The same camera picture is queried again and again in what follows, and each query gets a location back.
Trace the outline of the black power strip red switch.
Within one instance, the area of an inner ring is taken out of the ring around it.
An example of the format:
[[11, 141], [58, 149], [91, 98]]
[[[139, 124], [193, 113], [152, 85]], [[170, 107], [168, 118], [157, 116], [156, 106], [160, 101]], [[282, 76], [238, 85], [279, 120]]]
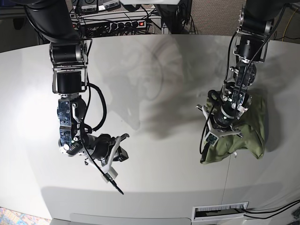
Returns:
[[127, 21], [127, 22], [117, 22], [112, 21], [110, 22], [111, 30], [112, 31], [121, 31], [121, 30], [144, 30], [146, 29], [146, 21]]

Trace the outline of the white shelf with equipment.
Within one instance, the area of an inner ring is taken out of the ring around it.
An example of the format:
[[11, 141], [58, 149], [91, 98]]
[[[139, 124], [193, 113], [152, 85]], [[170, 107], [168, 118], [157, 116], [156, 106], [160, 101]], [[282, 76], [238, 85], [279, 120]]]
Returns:
[[[154, 5], [123, 5], [119, 0], [67, 0], [73, 27], [89, 38], [168, 32]], [[144, 30], [112, 31], [110, 22], [146, 21]]]

